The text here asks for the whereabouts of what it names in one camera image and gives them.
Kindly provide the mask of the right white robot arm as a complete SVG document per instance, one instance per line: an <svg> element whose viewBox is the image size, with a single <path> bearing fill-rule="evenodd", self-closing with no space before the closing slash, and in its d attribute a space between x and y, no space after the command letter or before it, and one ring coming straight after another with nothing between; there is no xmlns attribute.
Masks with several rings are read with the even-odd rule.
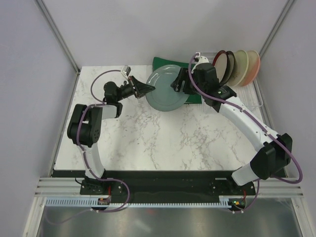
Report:
<svg viewBox="0 0 316 237"><path fill-rule="evenodd" d="M291 162L292 138L288 134L279 135L259 121L229 86L220 85L212 64L199 64L193 71L181 68L171 88L189 95L200 94L208 106L247 137L257 152L248 164L232 173L226 182L229 193L238 194L248 182L273 177Z"/></svg>

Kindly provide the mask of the red rimmed cream plate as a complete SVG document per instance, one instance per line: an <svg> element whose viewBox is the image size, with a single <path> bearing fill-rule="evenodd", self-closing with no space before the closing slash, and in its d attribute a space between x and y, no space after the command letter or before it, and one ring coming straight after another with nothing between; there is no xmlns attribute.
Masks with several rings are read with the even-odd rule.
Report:
<svg viewBox="0 0 316 237"><path fill-rule="evenodd" d="M213 59L213 66L216 69L217 78L220 83L224 82L224 78L228 72L228 55L224 50L220 50Z"/></svg>

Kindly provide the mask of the grey-blue plate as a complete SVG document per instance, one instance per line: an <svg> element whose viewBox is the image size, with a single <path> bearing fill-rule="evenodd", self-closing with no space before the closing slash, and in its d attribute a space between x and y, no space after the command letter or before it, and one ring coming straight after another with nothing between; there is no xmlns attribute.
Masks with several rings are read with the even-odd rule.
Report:
<svg viewBox="0 0 316 237"><path fill-rule="evenodd" d="M154 70L146 84L155 87L155 90L145 95L151 107L158 111L169 112L180 108L189 98L189 94L176 92L171 84L179 75L181 67L177 65L165 65Z"/></svg>

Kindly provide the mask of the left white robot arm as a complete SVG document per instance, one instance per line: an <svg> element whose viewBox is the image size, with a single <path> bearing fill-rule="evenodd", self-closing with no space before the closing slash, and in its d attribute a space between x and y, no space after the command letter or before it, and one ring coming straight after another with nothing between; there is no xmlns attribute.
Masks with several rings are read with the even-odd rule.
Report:
<svg viewBox="0 0 316 237"><path fill-rule="evenodd" d="M97 194L104 194L108 190L108 181L104 178L105 168L101 163L98 149L102 121L119 118L123 108L121 100L130 96L139 99L154 90L154 86L142 83L134 76L128 76L121 86L117 86L113 81L105 83L101 103L75 105L67 136L80 150L85 176L93 179L91 188Z"/></svg>

